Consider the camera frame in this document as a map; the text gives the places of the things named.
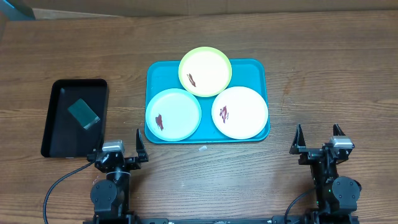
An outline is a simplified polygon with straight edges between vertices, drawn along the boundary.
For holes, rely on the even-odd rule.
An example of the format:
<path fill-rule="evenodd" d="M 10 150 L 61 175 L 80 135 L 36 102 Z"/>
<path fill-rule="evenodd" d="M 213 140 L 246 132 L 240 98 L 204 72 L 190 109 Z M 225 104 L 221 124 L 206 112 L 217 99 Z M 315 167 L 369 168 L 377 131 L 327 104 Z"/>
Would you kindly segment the green scrubbing sponge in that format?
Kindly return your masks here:
<path fill-rule="evenodd" d="M 100 121 L 100 117 L 81 98 L 68 107 L 68 112 L 85 130 Z"/>

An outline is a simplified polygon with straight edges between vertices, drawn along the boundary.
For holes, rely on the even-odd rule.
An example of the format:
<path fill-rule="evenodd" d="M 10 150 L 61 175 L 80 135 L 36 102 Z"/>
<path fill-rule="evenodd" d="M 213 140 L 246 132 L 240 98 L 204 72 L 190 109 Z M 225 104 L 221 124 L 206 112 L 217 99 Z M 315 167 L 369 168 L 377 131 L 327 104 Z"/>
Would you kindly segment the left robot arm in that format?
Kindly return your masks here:
<path fill-rule="evenodd" d="M 140 223 L 140 218 L 130 210 L 130 178 L 132 170 L 139 170 L 149 161 L 141 132 L 136 131 L 136 157 L 125 157 L 122 140 L 104 142 L 90 161 L 102 173 L 103 180 L 91 189 L 90 199 L 94 205 L 92 223 Z"/>

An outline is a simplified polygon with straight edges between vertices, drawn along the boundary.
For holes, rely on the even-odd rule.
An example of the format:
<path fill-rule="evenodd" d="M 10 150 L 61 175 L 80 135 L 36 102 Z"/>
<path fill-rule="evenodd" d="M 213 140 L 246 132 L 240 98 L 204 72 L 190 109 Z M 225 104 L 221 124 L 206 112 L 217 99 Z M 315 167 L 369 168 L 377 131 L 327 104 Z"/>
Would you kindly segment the light blue plate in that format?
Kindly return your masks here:
<path fill-rule="evenodd" d="M 150 99 L 145 113 L 147 137 L 152 142 L 177 142 L 199 127 L 201 106 L 191 93 L 179 88 L 163 90 Z"/>

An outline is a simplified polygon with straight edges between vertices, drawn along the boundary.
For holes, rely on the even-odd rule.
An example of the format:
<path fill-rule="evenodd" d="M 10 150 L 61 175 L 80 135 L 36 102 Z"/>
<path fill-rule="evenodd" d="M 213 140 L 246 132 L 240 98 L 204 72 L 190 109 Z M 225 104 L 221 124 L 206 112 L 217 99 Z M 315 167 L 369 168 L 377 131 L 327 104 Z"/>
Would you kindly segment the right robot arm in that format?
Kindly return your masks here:
<path fill-rule="evenodd" d="M 338 124 L 333 125 L 333 135 L 321 148 L 308 148 L 302 127 L 297 125 L 290 154 L 300 156 L 300 165 L 309 165 L 314 188 L 299 195 L 286 209 L 284 223 L 358 223 L 351 214 L 357 210 L 361 184 L 349 177 L 340 176 L 337 165 L 347 161 L 354 143 Z M 308 209 L 297 220 L 289 218 L 290 209 L 301 198 L 315 193 L 317 208 Z"/>

